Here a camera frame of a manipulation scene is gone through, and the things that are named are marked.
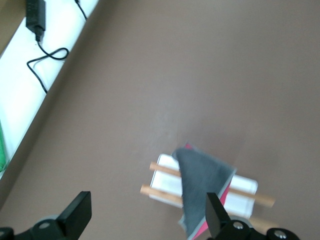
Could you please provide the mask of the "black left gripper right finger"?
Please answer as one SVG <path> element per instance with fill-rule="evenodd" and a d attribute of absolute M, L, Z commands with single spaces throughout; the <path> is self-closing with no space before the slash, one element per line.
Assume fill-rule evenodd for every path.
<path fill-rule="evenodd" d="M 216 193 L 206 194 L 205 219 L 211 240 L 298 240 L 290 230 L 271 227 L 266 233 L 258 232 L 243 217 L 229 216 Z"/>

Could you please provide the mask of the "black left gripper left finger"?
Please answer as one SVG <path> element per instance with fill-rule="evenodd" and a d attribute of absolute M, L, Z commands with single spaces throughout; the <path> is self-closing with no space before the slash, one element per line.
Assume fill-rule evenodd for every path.
<path fill-rule="evenodd" d="M 78 240 L 92 218 L 92 195 L 81 191 L 55 219 L 44 219 L 15 234 L 11 227 L 0 229 L 2 240 Z"/>

